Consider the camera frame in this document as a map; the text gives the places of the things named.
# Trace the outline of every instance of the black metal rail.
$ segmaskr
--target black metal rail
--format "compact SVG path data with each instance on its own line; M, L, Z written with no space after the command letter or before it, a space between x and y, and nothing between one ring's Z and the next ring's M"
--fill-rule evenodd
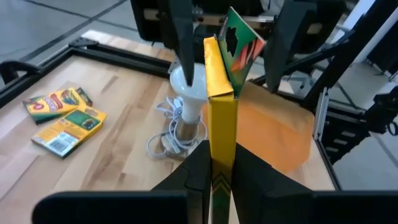
M171 62L169 61L128 52L79 37L38 66L17 61L1 63L0 74L6 86L0 90L0 108L74 55L148 73L160 78L169 78L170 76L168 70ZM26 74L19 77L18 72L26 72Z

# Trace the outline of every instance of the yellow box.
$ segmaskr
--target yellow box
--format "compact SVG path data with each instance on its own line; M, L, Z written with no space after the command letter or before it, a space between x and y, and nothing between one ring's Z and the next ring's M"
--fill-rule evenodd
M81 88L55 91L45 96L24 100L22 103L36 124L59 118L75 110L79 105L93 105L93 102Z
M105 118L105 113L86 105L80 105L37 133L32 137L32 141L65 158L100 130Z
M238 101L234 98L233 88L229 84L217 40L210 37L203 43L212 158L212 220L213 223L228 223Z

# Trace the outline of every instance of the barcode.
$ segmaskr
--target barcode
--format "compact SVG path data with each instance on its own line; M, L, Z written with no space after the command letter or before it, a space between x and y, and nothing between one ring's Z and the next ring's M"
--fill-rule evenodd
M62 142L62 141L59 141L59 140L57 139L57 140L52 141L52 142L49 144L49 146L50 146L53 150L62 153L62 152L69 146L69 144L67 144L67 143L65 143L65 142Z

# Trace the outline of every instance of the cardboard flap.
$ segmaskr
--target cardboard flap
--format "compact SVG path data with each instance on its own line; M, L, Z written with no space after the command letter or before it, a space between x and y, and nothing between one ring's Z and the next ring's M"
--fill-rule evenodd
M226 76L223 59L215 37L205 38L205 68L208 97L232 93L234 90Z

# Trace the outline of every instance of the gray floor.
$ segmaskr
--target gray floor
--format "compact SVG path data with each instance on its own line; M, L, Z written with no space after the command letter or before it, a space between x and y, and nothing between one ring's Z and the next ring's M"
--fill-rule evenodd
M273 1L271 10L277 11L283 0ZM130 2L126 0L3 0L0 1L0 62L15 59L37 64L89 29L163 46L139 37ZM264 72L261 60L253 65L252 72ZM331 98L369 108L375 94L387 93L397 85L388 82L387 77L374 76L377 72L369 65L353 65L331 89ZM313 74L314 82L320 74ZM303 90L299 88L305 77L294 73L286 80L296 94L305 95L310 85ZM397 143L397 137L373 134L338 161L334 168L343 188L398 189Z

